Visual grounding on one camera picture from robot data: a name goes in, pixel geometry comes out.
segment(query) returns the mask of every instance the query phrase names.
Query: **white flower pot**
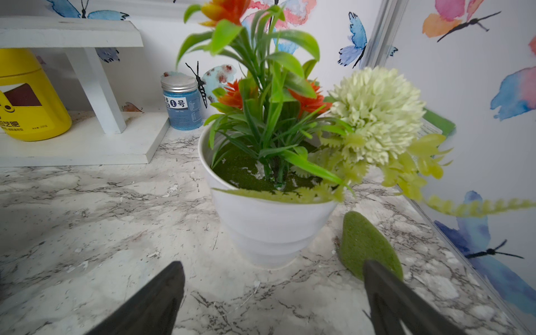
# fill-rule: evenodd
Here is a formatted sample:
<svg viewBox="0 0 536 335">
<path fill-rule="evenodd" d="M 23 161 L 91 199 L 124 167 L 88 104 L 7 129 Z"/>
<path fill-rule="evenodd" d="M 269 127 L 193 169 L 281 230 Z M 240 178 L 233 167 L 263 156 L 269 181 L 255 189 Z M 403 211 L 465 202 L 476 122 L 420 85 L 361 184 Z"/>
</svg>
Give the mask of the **white flower pot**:
<svg viewBox="0 0 536 335">
<path fill-rule="evenodd" d="M 290 263 L 326 224 L 336 202 L 322 204 L 288 204 L 217 191 L 236 190 L 210 168 L 212 150 L 206 127 L 199 139 L 198 151 L 211 188 L 212 200 L 221 223 L 250 262 L 266 268 Z M 216 144 L 224 140 L 216 137 Z"/>
</svg>

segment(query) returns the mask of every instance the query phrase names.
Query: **yellow container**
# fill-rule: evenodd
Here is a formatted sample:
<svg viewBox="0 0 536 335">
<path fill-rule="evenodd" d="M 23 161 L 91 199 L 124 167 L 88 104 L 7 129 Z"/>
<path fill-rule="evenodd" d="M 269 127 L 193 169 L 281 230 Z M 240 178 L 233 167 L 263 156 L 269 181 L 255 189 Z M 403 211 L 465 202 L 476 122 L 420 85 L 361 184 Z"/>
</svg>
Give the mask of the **yellow container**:
<svg viewBox="0 0 536 335">
<path fill-rule="evenodd" d="M 39 141 L 71 127 L 71 117 L 28 49 L 0 49 L 0 127 L 11 137 Z"/>
</svg>

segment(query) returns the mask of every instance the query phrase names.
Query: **glass jar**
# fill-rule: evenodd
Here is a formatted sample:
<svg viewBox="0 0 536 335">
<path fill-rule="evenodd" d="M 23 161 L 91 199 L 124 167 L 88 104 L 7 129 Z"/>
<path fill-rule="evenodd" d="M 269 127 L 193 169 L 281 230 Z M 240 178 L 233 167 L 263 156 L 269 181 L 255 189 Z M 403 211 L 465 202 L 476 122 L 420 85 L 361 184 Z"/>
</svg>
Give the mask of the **glass jar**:
<svg viewBox="0 0 536 335">
<path fill-rule="evenodd" d="M 203 124 L 203 118 L 197 80 L 178 73 L 162 78 L 160 84 L 171 126 L 178 130 L 199 128 Z"/>
</svg>

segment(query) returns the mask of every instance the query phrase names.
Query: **white marble surface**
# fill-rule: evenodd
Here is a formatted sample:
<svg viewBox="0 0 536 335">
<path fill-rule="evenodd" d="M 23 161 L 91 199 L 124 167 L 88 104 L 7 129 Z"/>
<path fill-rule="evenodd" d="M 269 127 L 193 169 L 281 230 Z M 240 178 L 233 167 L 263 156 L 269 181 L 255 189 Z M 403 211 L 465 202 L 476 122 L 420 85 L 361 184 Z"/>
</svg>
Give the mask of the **white marble surface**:
<svg viewBox="0 0 536 335">
<path fill-rule="evenodd" d="M 148 165 L 0 169 L 0 334 L 83 334 L 173 260 L 173 334 L 373 334 L 363 283 L 337 259 L 343 215 L 394 245 L 405 283 L 468 334 L 515 334 L 409 203 L 371 175 L 289 266 L 255 268 L 221 230 L 197 158 L 170 129 Z"/>
</svg>

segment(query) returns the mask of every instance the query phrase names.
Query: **white chrysanthemum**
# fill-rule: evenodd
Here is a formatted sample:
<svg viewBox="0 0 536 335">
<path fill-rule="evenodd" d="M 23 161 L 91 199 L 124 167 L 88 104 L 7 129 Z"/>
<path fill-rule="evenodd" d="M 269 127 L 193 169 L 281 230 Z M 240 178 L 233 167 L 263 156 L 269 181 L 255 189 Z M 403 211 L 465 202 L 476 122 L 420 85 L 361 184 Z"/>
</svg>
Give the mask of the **white chrysanthemum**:
<svg viewBox="0 0 536 335">
<path fill-rule="evenodd" d="M 331 113 L 351 124 L 366 144 L 353 151 L 356 161 L 386 164 L 406 151 L 422 126 L 425 103 L 420 91 L 397 70 L 365 68 L 344 78 L 330 92 Z"/>
</svg>

